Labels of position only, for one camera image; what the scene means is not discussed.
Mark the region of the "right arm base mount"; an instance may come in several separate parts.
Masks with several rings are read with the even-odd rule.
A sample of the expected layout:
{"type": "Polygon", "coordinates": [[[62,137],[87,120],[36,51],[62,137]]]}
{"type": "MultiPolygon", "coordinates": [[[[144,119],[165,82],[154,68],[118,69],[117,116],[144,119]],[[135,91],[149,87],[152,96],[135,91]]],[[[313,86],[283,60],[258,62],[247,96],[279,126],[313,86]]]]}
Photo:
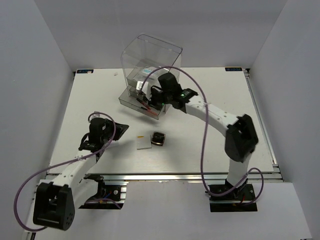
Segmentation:
{"type": "Polygon", "coordinates": [[[256,198],[252,184],[246,184],[239,191],[216,197],[205,194],[209,197],[209,206],[211,213],[235,213],[235,212],[257,212],[258,207],[255,202],[250,203],[256,198]]]}

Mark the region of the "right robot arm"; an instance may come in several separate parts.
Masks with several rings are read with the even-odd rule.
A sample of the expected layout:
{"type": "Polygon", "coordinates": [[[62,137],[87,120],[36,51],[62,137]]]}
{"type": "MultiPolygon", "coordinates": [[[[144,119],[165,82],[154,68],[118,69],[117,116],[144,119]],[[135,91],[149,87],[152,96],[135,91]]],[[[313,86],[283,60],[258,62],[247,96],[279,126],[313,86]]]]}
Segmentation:
{"type": "Polygon", "coordinates": [[[152,105],[171,105],[204,121],[206,127],[215,128],[225,138],[224,151],[229,157],[225,192],[229,198],[238,199],[244,193],[250,158],[259,142],[252,118],[247,114],[237,116],[228,113],[208,103],[196,91],[183,89],[170,72],[161,75],[158,81],[159,85],[142,89],[152,105]]]}

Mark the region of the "clear acrylic drawer organizer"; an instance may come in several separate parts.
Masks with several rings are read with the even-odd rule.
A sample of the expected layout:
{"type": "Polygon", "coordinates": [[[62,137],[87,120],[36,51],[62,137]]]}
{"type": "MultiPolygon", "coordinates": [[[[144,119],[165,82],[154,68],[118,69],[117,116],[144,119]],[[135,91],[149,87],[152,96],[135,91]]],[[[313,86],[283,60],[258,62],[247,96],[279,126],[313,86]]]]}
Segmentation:
{"type": "Polygon", "coordinates": [[[164,115],[170,106],[164,105],[160,110],[155,109],[145,96],[136,92],[136,84],[132,79],[136,74],[142,75],[140,73],[141,69],[147,66],[157,68],[147,76],[142,75],[145,77],[143,82],[148,81],[151,87],[153,85],[160,87],[158,77],[165,73],[172,73],[175,78],[179,80],[179,71],[168,68],[168,66],[179,68],[181,66],[182,52],[183,48],[173,42],[146,33],[138,35],[123,50],[120,57],[126,83],[126,89],[118,98],[120,104],[155,120],[158,120],[160,116],[164,115]],[[158,115],[153,115],[142,110],[140,108],[142,105],[136,98],[145,101],[151,107],[152,111],[158,115]]]}

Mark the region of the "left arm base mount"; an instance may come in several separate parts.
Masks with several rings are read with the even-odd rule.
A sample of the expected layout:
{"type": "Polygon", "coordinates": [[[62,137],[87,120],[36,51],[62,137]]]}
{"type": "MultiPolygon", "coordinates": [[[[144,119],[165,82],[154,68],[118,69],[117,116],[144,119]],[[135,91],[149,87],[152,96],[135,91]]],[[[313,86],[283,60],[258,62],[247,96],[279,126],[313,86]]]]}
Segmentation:
{"type": "Polygon", "coordinates": [[[85,180],[93,180],[97,183],[96,191],[80,209],[88,210],[120,210],[123,207],[122,201],[122,185],[109,183],[102,175],[87,174],[85,180]]]}

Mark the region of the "white cotton pad pack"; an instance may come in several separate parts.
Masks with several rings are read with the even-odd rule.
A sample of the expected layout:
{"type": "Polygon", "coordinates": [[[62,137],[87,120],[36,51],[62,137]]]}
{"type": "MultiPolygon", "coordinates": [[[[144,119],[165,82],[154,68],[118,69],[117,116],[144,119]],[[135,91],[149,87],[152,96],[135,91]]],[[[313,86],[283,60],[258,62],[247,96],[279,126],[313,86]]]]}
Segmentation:
{"type": "Polygon", "coordinates": [[[155,71],[157,68],[153,66],[145,66],[140,70],[140,73],[144,76],[149,75],[151,72],[155,71]]]}
{"type": "Polygon", "coordinates": [[[133,78],[132,78],[132,81],[137,84],[139,81],[144,81],[145,80],[145,76],[143,75],[140,75],[140,74],[136,74],[133,78]]]}

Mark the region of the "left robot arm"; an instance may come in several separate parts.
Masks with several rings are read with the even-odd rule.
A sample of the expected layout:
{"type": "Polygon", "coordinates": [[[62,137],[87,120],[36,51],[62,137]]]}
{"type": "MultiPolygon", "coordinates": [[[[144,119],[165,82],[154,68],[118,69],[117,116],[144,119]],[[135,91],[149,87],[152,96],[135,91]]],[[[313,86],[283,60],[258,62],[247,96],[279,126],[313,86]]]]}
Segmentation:
{"type": "Polygon", "coordinates": [[[112,141],[118,141],[128,128],[127,124],[101,117],[89,121],[89,131],[80,141],[76,162],[68,164],[50,182],[43,182],[37,187],[32,217],[34,224],[66,231],[72,225],[78,208],[113,201],[113,190],[106,187],[104,178],[88,171],[99,161],[106,147],[112,141]]]}

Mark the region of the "dark red lip gloss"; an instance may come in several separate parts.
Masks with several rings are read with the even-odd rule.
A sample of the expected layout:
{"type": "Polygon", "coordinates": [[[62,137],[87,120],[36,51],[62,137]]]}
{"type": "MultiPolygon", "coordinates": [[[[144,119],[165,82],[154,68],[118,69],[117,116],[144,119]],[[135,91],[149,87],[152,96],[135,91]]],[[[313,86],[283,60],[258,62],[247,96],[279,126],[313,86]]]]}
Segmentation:
{"type": "Polygon", "coordinates": [[[150,106],[148,106],[145,102],[141,102],[140,104],[142,105],[141,108],[143,108],[144,110],[146,110],[148,112],[152,111],[152,108],[150,106]]]}

